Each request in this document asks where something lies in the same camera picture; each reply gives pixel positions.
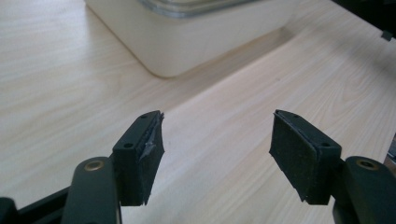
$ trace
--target wood grain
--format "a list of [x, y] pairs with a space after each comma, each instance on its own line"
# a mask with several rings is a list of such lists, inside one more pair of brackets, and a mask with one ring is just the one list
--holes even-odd
[[124, 223], [333, 223], [268, 154], [275, 109], [384, 160], [396, 132], [396, 45], [326, 0], [182, 77], [151, 75], [80, 0], [0, 2], [0, 195], [18, 207], [108, 156], [140, 114], [165, 113], [147, 206]]

